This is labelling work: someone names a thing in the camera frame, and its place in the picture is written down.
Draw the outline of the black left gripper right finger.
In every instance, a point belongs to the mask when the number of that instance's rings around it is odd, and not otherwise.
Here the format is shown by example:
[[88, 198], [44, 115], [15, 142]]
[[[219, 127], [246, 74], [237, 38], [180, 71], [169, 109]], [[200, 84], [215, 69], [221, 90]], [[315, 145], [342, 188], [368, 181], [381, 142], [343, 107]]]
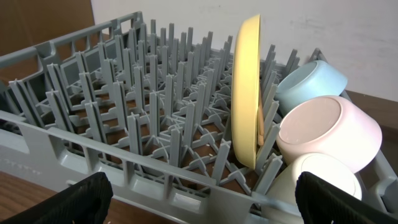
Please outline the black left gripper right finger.
[[319, 178], [302, 172], [295, 200], [305, 224], [397, 224], [397, 219]]

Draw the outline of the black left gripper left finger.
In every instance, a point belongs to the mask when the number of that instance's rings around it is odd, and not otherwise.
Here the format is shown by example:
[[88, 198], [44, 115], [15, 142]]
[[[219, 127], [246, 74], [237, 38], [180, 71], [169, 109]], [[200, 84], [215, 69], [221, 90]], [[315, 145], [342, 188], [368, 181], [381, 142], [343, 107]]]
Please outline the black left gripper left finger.
[[112, 186], [106, 174], [96, 172], [2, 223], [102, 224], [112, 197]]

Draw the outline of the white cup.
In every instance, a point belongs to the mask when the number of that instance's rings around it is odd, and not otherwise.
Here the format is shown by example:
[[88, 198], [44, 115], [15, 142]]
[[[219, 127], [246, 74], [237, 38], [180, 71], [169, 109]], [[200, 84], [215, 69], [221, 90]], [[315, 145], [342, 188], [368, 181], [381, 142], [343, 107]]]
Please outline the white cup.
[[277, 223], [368, 223], [355, 210], [362, 190], [356, 176], [340, 161], [320, 153], [299, 156], [276, 177], [267, 196], [293, 205], [292, 215], [263, 205], [262, 216]]

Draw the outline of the pink bowl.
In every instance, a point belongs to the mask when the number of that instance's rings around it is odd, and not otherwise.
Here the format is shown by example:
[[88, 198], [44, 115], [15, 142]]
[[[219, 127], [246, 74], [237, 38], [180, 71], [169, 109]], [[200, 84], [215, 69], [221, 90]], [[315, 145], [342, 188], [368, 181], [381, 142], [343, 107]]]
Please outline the pink bowl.
[[357, 173], [379, 152], [382, 131], [375, 119], [346, 98], [319, 96], [284, 116], [276, 142], [288, 164], [302, 154], [319, 152]]

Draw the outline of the light blue bowl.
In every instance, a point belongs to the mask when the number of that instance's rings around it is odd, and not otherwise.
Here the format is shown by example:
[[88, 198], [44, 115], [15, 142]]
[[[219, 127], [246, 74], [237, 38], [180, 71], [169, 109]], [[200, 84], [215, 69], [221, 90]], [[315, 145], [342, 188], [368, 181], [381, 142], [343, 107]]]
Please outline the light blue bowl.
[[275, 99], [283, 116], [299, 104], [318, 96], [340, 95], [348, 79], [322, 60], [302, 65], [288, 74], [278, 85]]

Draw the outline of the yellow plate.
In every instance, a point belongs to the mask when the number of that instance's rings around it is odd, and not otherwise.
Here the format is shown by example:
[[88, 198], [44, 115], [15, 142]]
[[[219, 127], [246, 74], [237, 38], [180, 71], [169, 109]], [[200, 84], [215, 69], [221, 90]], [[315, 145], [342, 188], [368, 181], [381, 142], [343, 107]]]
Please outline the yellow plate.
[[246, 19], [237, 34], [231, 84], [231, 131], [234, 153], [244, 166], [256, 165], [261, 16]]

